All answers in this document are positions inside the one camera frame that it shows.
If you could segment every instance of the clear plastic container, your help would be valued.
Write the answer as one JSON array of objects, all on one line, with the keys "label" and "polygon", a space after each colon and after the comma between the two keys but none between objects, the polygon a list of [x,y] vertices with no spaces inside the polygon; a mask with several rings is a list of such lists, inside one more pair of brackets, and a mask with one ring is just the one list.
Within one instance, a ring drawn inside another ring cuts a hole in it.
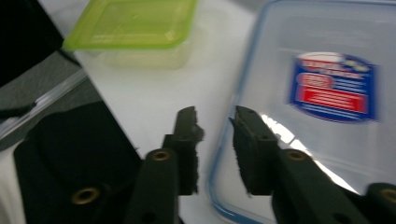
[{"label": "clear plastic container", "polygon": [[[396,5],[275,1],[258,18],[233,106],[262,115],[281,147],[303,150],[358,193],[396,184]],[[276,223],[270,197],[248,196],[228,120],[208,179],[215,209],[236,223]]]},{"label": "clear plastic container", "polygon": [[197,0],[91,0],[64,41],[114,66],[178,68],[190,55]]}]

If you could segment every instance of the label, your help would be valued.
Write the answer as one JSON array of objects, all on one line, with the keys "label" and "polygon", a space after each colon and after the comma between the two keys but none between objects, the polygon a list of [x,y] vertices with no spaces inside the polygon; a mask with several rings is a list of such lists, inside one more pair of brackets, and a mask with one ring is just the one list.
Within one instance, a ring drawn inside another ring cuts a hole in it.
[{"label": "label", "polygon": [[295,60],[290,104],[320,119],[375,119],[375,66],[332,52],[302,54]]}]

